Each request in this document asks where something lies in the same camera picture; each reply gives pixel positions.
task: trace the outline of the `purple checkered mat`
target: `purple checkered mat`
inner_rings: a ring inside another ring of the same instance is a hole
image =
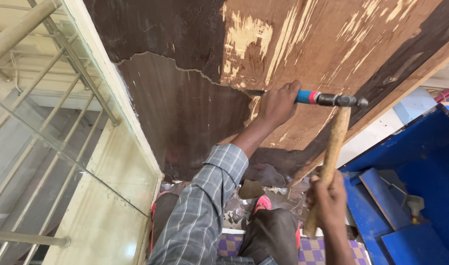
[[[244,235],[241,234],[222,234],[218,244],[218,253],[221,256],[237,256],[242,245]],[[354,255],[356,265],[368,265],[368,257],[365,255],[363,244],[350,241],[352,254]],[[301,238],[300,260],[298,265],[324,265],[324,240]]]

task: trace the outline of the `shirt sleeve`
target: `shirt sleeve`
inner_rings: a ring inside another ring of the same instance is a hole
[[[223,208],[248,166],[233,144],[214,146],[175,205],[148,264],[214,264]]]

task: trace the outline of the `wooden hammer handle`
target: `wooden hammer handle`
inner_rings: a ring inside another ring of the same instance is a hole
[[[331,128],[331,135],[327,143],[326,154],[324,156],[324,163],[320,171],[319,177],[326,185],[332,182],[334,171],[336,170],[336,162],[339,158],[339,151],[344,143],[345,133],[349,127],[350,107],[339,107],[336,114],[334,124]],[[319,214],[319,204],[316,201],[313,209],[309,212],[308,219],[304,225],[304,234],[310,238],[316,235],[316,220]]]

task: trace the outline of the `hand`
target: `hand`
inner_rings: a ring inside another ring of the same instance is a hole
[[[272,130],[286,123],[297,110],[295,100],[301,88],[301,82],[296,80],[264,93],[256,120],[268,124]]]
[[[318,227],[323,232],[343,233],[345,237],[347,194],[345,193],[344,180],[340,171],[336,170],[334,172],[334,178],[328,187],[318,176],[311,176],[311,188],[308,190],[306,203],[312,208],[316,201],[320,206]]]

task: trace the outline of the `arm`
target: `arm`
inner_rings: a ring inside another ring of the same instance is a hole
[[[177,201],[148,264],[213,264],[223,208],[239,184],[248,158],[278,126],[293,116],[299,81],[265,93],[256,119],[229,144],[215,146]]]
[[[336,170],[332,183],[326,185],[319,177],[311,176],[308,205],[314,205],[314,197],[320,205],[318,226],[324,233],[327,265],[355,265],[345,229],[347,194],[341,173]]]

